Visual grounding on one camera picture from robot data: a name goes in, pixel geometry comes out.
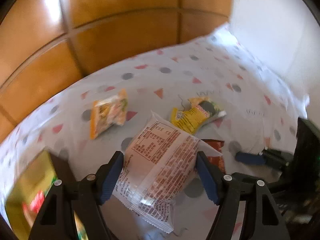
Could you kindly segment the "brown red snack packet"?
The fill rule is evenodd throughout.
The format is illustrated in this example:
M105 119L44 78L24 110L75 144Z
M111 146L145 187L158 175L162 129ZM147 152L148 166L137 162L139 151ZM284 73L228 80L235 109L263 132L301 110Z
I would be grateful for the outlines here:
M222 155L222 148L225 144L222 140L214 140L214 139L203 139L204 143L209 146L209 153L205 152L209 162L215 166L217 166L220 171L225 174L225 162Z

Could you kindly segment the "clear red-print biscuit bag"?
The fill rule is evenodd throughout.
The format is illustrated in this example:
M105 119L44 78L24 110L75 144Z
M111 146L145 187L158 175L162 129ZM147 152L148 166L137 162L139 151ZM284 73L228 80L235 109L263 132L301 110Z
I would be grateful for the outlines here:
M171 233L174 198L195 177L196 155L209 153L201 139L152 112L124 153L113 194L149 224Z

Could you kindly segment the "yellow seaweed snack packet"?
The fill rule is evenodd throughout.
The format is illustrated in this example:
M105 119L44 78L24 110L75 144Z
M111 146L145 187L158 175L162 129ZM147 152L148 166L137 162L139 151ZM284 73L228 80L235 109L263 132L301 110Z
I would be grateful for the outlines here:
M189 98L190 108L182 111L173 108L170 122L179 129L195 135L209 122L226 116L226 111L207 96Z

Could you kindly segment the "orange pumpkin seed snack bag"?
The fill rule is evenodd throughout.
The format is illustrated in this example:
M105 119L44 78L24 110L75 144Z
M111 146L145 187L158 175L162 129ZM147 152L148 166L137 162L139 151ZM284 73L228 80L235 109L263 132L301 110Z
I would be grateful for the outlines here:
M126 89L104 100L93 102L90 120L90 138L94 140L113 125L123 126L126 121L128 97Z

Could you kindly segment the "gold metal tin tray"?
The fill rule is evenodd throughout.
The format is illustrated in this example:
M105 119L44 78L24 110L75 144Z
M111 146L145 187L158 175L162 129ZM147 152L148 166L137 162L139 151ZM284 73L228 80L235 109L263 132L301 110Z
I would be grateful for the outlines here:
M75 181L68 161L46 150L22 169L5 200L9 224L18 239L28 239L39 205L57 179Z

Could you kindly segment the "patterned white tablecloth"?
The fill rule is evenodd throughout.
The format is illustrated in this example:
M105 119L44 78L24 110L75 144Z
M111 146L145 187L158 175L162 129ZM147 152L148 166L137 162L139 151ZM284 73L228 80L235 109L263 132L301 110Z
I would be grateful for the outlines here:
M121 89L129 98L127 121L91 140L92 103ZM273 169L244 165L233 156L237 151L258 153L266 146L293 152L297 121L306 116L309 97L294 93L224 24L208 36L101 69L33 111L1 144L1 203L42 149L66 159L76 178L82 179L115 151L124 151L152 113L169 120L173 108L187 109L189 98L199 96L209 97L227 113L197 132L201 139L224 141L227 172L278 179Z

